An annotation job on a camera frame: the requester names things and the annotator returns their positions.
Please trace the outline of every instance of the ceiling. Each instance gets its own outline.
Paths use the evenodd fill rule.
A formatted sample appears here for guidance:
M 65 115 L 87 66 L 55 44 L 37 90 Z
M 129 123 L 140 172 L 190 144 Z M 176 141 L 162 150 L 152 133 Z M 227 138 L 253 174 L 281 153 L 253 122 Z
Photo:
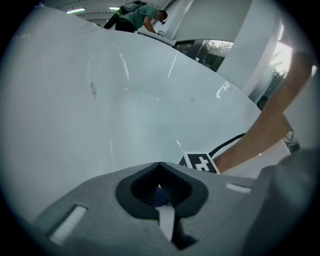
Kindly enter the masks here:
M 85 8 L 85 11 L 74 15 L 85 20 L 108 20 L 114 13 L 109 7 L 120 7 L 133 0 L 41 0 L 46 7 L 55 8 L 61 11 L 71 11 L 78 8 Z M 157 9 L 163 9 L 171 0 L 143 0 L 148 5 Z

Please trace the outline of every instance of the green shirt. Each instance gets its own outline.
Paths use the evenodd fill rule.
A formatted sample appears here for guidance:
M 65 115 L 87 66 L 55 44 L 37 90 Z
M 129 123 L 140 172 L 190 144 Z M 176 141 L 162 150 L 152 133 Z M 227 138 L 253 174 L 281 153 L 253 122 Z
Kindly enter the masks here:
M 153 19 L 157 14 L 157 11 L 158 10 L 153 6 L 143 5 L 134 11 L 125 14 L 122 18 L 130 21 L 134 25 L 135 30 L 138 30 L 144 25 L 145 17 L 148 16 Z

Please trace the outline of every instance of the white pillar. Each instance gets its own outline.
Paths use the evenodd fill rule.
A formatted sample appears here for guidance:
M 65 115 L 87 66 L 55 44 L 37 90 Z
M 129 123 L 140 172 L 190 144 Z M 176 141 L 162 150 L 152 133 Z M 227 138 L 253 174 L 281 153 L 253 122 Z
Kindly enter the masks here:
M 269 65 L 281 29 L 280 16 L 271 1 L 253 0 L 232 49 L 217 70 L 247 96 Z

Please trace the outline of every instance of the window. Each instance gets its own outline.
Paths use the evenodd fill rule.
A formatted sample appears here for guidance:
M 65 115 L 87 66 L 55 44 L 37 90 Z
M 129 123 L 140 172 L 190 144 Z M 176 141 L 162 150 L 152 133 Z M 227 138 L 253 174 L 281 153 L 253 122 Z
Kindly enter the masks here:
M 177 42 L 174 48 L 212 71 L 217 72 L 232 46 L 233 43 L 227 41 L 193 40 Z

